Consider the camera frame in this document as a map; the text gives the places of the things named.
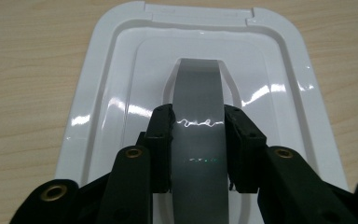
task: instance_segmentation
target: glossy white surface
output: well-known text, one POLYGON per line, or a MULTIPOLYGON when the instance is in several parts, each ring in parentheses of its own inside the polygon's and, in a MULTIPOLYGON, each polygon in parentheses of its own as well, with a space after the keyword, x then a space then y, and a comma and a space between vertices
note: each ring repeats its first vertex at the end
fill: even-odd
MULTIPOLYGON (((306 47, 288 20, 261 8, 143 2, 113 8, 95 28, 56 177, 84 185, 110 172, 152 110, 172 101, 181 58, 219 60, 225 104, 241 107, 270 146, 297 150, 322 179, 346 188, 306 47)), ((230 223, 261 223, 255 196, 230 192, 229 199, 230 223)), ((172 220, 167 207, 170 195, 156 196, 155 223, 172 220)))

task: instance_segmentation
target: black plastic bracket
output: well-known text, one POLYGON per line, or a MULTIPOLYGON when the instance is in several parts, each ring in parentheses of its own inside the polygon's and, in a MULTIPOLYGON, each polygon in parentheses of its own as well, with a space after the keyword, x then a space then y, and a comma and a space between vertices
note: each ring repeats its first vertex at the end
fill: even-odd
POLYGON ((67 179, 41 185, 10 223, 152 223, 149 150, 142 146, 121 149, 112 172, 81 189, 67 179))
POLYGON ((141 141, 150 150, 153 193, 166 193, 171 188, 171 141, 174 122, 172 105, 155 108, 144 140, 141 141))
POLYGON ((358 223, 296 151, 270 147, 260 166, 258 205, 266 224, 358 223))
POLYGON ((242 110, 231 105, 225 105, 225 125, 228 177, 237 192, 257 193, 257 161, 267 147, 267 137, 242 110))

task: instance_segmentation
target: metal screw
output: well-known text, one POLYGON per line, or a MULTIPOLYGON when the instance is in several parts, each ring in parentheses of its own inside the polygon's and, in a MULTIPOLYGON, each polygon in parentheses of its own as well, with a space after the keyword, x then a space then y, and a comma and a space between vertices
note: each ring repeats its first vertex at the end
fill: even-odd
POLYGON ((285 158, 285 159, 290 159, 293 158, 293 153, 285 148, 278 148, 275 149, 274 151, 279 157, 285 158))
POLYGON ((59 200, 66 194, 68 188, 65 185, 51 185, 40 195, 40 199, 45 202, 53 202, 59 200))
POLYGON ((126 151, 126 156, 131 159, 140 157, 141 155, 142 155, 142 150, 138 148, 132 148, 126 151))

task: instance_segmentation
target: wood grain surface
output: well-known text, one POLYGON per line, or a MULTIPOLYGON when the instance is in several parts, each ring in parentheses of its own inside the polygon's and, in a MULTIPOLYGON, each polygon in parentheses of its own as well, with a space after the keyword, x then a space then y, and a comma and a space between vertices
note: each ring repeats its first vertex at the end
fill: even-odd
MULTIPOLYGON (((93 27, 118 0, 0 0, 0 223, 53 178, 93 27)), ((265 7, 303 35, 351 190, 358 182, 358 1, 147 1, 265 7)))

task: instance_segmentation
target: tape roll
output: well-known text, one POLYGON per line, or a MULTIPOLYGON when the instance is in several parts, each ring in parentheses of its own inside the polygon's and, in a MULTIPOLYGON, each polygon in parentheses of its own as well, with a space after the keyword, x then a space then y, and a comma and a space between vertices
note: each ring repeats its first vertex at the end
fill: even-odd
POLYGON ((172 108, 175 224, 228 224, 222 81, 215 60, 182 59, 172 108))

